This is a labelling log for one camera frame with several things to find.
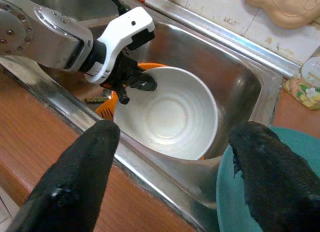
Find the white bowl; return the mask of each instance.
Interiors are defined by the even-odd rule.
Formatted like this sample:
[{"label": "white bowl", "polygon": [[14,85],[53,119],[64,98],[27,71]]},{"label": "white bowl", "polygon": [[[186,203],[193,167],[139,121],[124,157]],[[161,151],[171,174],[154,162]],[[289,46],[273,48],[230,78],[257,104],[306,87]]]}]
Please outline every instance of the white bowl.
[{"label": "white bowl", "polygon": [[167,156],[200,159],[218,128],[218,108],[205,83],[176,67],[146,70],[157,82],[155,91],[127,88],[130,102],[116,104],[114,121],[146,147]]}]

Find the bolt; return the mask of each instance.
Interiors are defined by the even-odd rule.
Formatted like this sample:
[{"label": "bolt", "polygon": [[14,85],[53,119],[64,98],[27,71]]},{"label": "bolt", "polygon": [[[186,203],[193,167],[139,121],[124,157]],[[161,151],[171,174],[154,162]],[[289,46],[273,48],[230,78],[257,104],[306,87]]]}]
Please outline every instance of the bolt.
[{"label": "bolt", "polygon": [[24,22],[24,21],[27,20],[27,18],[26,18],[22,13],[20,13],[20,14],[18,15],[18,19],[19,19],[21,22]]},{"label": "bolt", "polygon": [[13,35],[15,34],[15,32],[14,32],[12,29],[9,29],[9,30],[6,32],[6,34],[7,34],[8,36],[13,36]]},{"label": "bolt", "polygon": [[4,6],[4,9],[5,9],[6,11],[11,11],[10,5],[7,5],[7,4]]}]

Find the sink basin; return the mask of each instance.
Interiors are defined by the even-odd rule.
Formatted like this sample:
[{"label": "sink basin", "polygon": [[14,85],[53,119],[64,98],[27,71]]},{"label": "sink basin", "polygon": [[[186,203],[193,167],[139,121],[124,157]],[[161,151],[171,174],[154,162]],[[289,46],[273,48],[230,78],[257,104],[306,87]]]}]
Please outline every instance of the sink basin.
[{"label": "sink basin", "polygon": [[[70,7],[65,6],[65,0],[33,1],[79,20],[96,38],[117,16],[116,8],[108,0],[70,0],[67,2]],[[131,8],[141,6],[136,0],[121,1]],[[90,10],[88,8],[93,6],[92,3],[96,3],[95,9]],[[245,49],[255,48],[253,43],[213,23],[210,23],[211,32],[206,34],[201,24],[208,24],[208,21],[168,1],[162,3],[171,6],[171,10],[179,16],[169,18],[146,8],[155,22],[155,39],[126,53],[138,62],[179,67],[202,79],[218,107],[216,137],[204,160],[191,161],[157,153],[121,133],[115,162],[129,172],[136,183],[161,198],[193,226],[203,231],[217,232],[216,178],[221,155],[228,145],[229,132],[248,120],[267,126],[272,123],[283,77],[274,68],[266,66],[267,63],[261,63],[258,56],[248,56]],[[185,23],[184,18],[187,17],[189,22]],[[191,19],[195,21],[193,26],[190,25]],[[225,38],[236,37],[246,47],[239,49],[232,43],[228,44],[227,40],[222,43],[210,36],[215,29]],[[259,48],[261,52],[269,58],[267,50]],[[281,65],[282,59],[276,59]],[[84,103],[84,99],[101,96],[103,89],[89,84],[83,74],[65,73],[44,66],[41,69],[36,66],[27,68],[28,61],[25,59],[11,57],[8,60],[10,64],[5,59],[1,59],[0,63],[80,132],[101,119],[94,113],[94,107]],[[32,83],[30,78],[26,79],[27,73],[34,78]]]}]

